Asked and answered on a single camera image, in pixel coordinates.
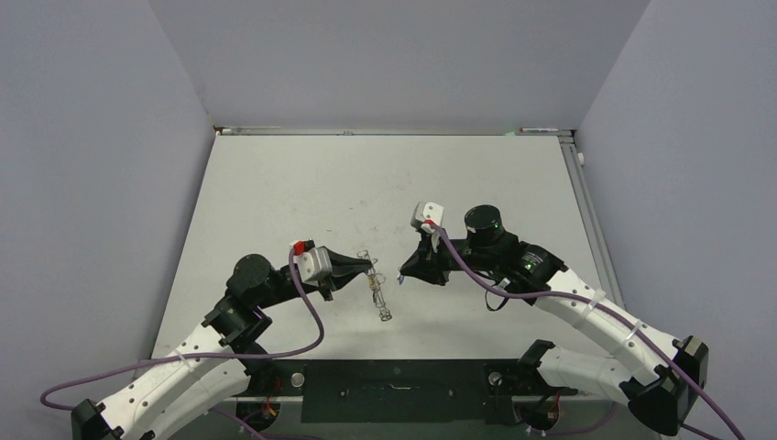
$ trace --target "white wall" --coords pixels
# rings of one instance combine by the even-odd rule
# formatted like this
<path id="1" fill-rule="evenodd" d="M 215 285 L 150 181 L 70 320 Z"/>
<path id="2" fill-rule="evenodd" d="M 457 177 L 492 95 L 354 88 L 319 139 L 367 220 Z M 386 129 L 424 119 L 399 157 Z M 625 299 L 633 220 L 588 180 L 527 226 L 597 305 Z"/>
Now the white wall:
<path id="1" fill-rule="evenodd" d="M 627 306 L 710 345 L 750 439 L 777 432 L 775 48 L 773 0 L 653 0 L 577 134 Z"/>
<path id="2" fill-rule="evenodd" d="M 648 0 L 150 0 L 216 124 L 577 127 Z"/>
<path id="3" fill-rule="evenodd" d="M 213 130 L 147 2 L 0 11 L 0 436 L 61 440 L 41 391 L 150 353 Z"/>

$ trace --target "white table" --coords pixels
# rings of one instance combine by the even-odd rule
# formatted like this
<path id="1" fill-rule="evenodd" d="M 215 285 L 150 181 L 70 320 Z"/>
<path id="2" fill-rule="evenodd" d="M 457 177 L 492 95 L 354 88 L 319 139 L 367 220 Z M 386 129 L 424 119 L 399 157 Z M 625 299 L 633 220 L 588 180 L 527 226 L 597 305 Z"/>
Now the white table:
<path id="1" fill-rule="evenodd" d="M 311 294 L 326 338 L 305 358 L 516 358 L 538 338 L 604 356 L 524 302 L 488 312 L 483 291 L 461 272 L 446 287 L 394 281 L 418 243 L 412 209 L 434 201 L 445 207 L 451 237 L 465 235 L 469 208 L 494 204 L 508 231 L 548 248 L 600 287 L 573 181 L 558 137 L 220 136 L 153 356 L 167 355 L 212 309 L 241 257 L 260 253 L 279 268 L 289 243 L 309 237 L 346 255 L 368 249 L 386 275 L 394 318 L 380 321 L 363 276 L 335 292 L 333 302 Z M 266 312 L 274 324 L 259 343 L 267 351 L 315 338 L 302 301 Z"/>

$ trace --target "screw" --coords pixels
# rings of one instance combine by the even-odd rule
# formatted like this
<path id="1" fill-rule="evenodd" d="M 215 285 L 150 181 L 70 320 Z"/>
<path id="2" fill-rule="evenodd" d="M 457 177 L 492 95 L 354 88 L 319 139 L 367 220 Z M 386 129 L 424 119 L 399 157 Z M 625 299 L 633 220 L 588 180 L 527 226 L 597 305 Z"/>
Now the screw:
<path id="1" fill-rule="evenodd" d="M 294 373 L 291 375 L 291 386 L 299 388 L 305 383 L 305 376 L 302 373 Z"/>
<path id="2" fill-rule="evenodd" d="M 488 383 L 490 383 L 491 385 L 496 386 L 501 382 L 502 382 L 502 375 L 498 371 L 494 371 L 493 373 L 488 375 Z"/>

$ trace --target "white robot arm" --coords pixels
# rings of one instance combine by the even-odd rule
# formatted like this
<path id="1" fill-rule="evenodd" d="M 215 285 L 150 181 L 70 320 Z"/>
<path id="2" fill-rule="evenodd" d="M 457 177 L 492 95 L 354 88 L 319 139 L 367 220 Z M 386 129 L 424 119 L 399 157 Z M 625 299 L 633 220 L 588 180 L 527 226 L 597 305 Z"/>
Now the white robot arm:
<path id="1" fill-rule="evenodd" d="M 295 243 L 293 253 L 299 269 L 275 270 L 257 254 L 241 258 L 224 297 L 170 353 L 178 359 L 160 361 L 100 401 L 82 401 L 71 411 L 73 439 L 169 438 L 216 403 L 245 391 L 250 377 L 271 368 L 270 359 L 280 356 L 268 355 L 256 342 L 272 324 L 266 308 L 316 291 L 332 300 L 332 291 L 372 267 L 369 260 L 336 254 L 312 241 Z M 302 292 L 294 286 L 292 271 L 305 282 Z"/>
<path id="2" fill-rule="evenodd" d="M 552 387 L 587 391 L 627 405 L 631 412 L 664 435 L 676 435 L 697 394 L 669 368 L 637 331 L 703 388 L 708 349 L 694 336 L 681 341 L 627 313 L 586 284 L 543 247 L 520 241 L 505 230 L 499 210 L 490 205 L 465 215 L 467 236 L 449 239 L 442 229 L 443 208 L 419 203 L 410 224 L 421 233 L 417 250 L 399 269 L 431 284 L 445 285 L 452 270 L 504 296 L 518 297 L 563 319 L 604 348 L 610 357 L 592 357 L 536 341 L 518 361 L 524 374 L 539 375 Z M 440 238 L 445 246 L 439 244 Z M 477 275 L 494 281 L 501 291 Z"/>

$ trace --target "cable tie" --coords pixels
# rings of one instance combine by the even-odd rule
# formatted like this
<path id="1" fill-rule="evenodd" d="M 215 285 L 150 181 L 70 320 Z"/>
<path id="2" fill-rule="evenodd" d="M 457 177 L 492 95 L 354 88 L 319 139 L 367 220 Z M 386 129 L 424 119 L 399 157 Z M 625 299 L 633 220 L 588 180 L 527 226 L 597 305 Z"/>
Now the cable tie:
<path id="1" fill-rule="evenodd" d="M 572 323 L 573 328 L 580 328 L 580 325 L 582 325 L 585 322 L 585 319 L 588 318 L 588 315 L 591 314 L 591 312 L 596 309 L 596 305 L 599 304 L 602 300 L 605 299 L 607 296 L 607 293 L 601 289 L 596 289 L 594 291 L 594 296 L 591 298 L 591 302 L 588 303 L 588 305 L 583 309 L 582 312 L 578 315 L 577 319 Z"/>
<path id="2" fill-rule="evenodd" d="M 639 330 L 639 329 L 640 329 L 640 325 L 642 325 L 642 321 L 638 319 L 638 320 L 637 320 L 637 321 L 634 323 L 634 328 L 632 328 L 632 329 L 631 329 L 631 331 L 629 332 L 629 334 L 628 334 L 628 335 L 626 335 L 626 337 L 624 337 L 624 338 L 623 338 L 623 340 L 621 340 L 621 341 L 620 341 L 620 344 L 618 344 L 618 346 L 617 346 L 617 347 L 616 347 L 614 350 L 610 351 L 610 352 L 609 352 L 609 354 L 610 354 L 610 355 L 612 355 L 612 356 L 615 356 L 615 354 L 616 354 L 616 353 L 618 353 L 620 350 L 622 350 L 622 349 L 626 348 L 626 344 L 628 344 L 628 343 L 629 343 L 629 340 L 630 340 L 632 337 L 634 337 L 634 335 L 636 335 L 636 334 L 637 334 L 637 330 Z"/>
<path id="3" fill-rule="evenodd" d="M 621 345 L 623 345 L 623 344 L 625 344 L 625 343 L 626 343 L 626 342 L 627 342 L 629 339 L 631 339 L 632 337 L 634 337 L 634 335 L 636 335 L 636 334 L 637 334 L 637 330 L 639 330 L 639 329 L 640 329 L 640 325 L 642 325 L 642 321 L 638 319 L 638 320 L 637 320 L 637 321 L 634 323 L 634 328 L 632 328 L 632 329 L 631 329 L 631 331 L 629 332 L 629 334 L 628 334 L 628 335 L 627 335 L 627 336 L 626 336 L 626 337 L 623 339 L 623 342 L 621 342 L 620 344 L 621 344 Z"/>
<path id="4" fill-rule="evenodd" d="M 434 232 L 432 232 L 432 250 L 436 253 L 437 248 L 439 246 L 440 246 L 440 233 L 435 230 Z"/>
<path id="5" fill-rule="evenodd" d="M 178 355 L 178 357 L 181 358 L 181 362 L 183 362 L 183 365 L 186 366 L 186 369 L 188 369 L 191 374 L 194 374 L 194 368 L 191 365 L 189 365 L 189 359 L 184 357 L 181 354 L 181 352 L 178 351 L 178 348 L 173 348 L 172 352 L 175 353 L 176 355 Z"/>

